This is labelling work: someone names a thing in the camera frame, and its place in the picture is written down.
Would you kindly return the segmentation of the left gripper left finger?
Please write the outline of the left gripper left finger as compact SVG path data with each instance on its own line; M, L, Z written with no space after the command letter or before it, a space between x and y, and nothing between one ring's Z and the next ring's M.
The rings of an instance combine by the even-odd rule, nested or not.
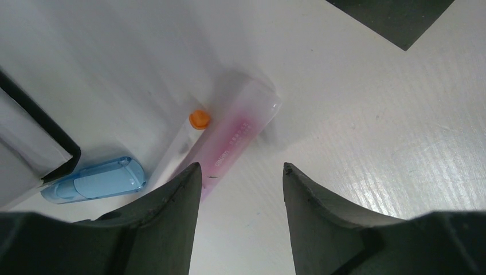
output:
M193 163L91 221L1 214L2 274L188 274L202 191Z

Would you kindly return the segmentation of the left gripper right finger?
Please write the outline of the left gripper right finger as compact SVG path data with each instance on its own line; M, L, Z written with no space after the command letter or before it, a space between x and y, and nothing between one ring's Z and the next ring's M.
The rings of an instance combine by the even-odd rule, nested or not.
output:
M317 184L292 163L283 194L297 274L484 274L485 212L399 219Z

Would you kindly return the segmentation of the orange capped white pen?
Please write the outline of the orange capped white pen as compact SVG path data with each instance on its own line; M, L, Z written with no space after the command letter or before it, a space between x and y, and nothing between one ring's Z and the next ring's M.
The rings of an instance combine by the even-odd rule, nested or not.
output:
M181 164L209 126L210 121L211 116L204 110L197 109L189 114L149 177L147 192L154 191L180 173Z

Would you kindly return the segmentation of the pink translucent tube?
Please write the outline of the pink translucent tube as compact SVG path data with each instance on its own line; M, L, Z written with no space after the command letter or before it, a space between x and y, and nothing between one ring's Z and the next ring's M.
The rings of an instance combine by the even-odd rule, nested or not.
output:
M176 177L187 166L198 163L202 199L215 189L282 105L274 85L257 78L223 82L218 92L214 109L220 113L172 174Z

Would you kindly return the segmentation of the black booklet with gold emblem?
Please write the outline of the black booklet with gold emblem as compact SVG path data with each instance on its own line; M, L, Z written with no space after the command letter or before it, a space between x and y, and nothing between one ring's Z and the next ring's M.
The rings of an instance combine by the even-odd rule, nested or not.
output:
M331 5L407 51L454 0L333 0Z

